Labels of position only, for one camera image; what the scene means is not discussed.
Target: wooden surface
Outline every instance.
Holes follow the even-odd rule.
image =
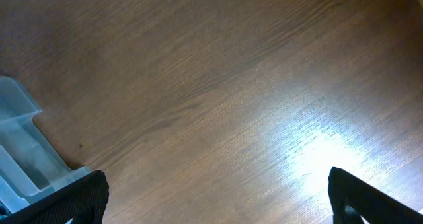
[[[330,223],[344,168],[423,208],[417,0],[1,0],[3,74],[105,223]]]

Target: black object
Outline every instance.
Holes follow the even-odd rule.
[[[329,198],[335,224],[423,223],[423,215],[340,168],[329,174]]]
[[[108,184],[102,171],[94,171],[74,183],[30,205],[0,224],[102,223],[108,202]]]

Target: translucent plastic container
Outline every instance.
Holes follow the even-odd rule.
[[[0,201],[11,213],[90,173],[71,170],[32,123],[41,111],[18,81],[0,77]]]

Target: wood grain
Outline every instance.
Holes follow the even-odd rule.
[[[417,0],[1,0],[3,74],[105,223],[330,223],[344,168],[423,208]]]

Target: brown wood tabletop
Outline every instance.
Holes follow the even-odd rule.
[[[423,208],[417,0],[0,0],[0,70],[105,223],[330,223],[350,171]]]

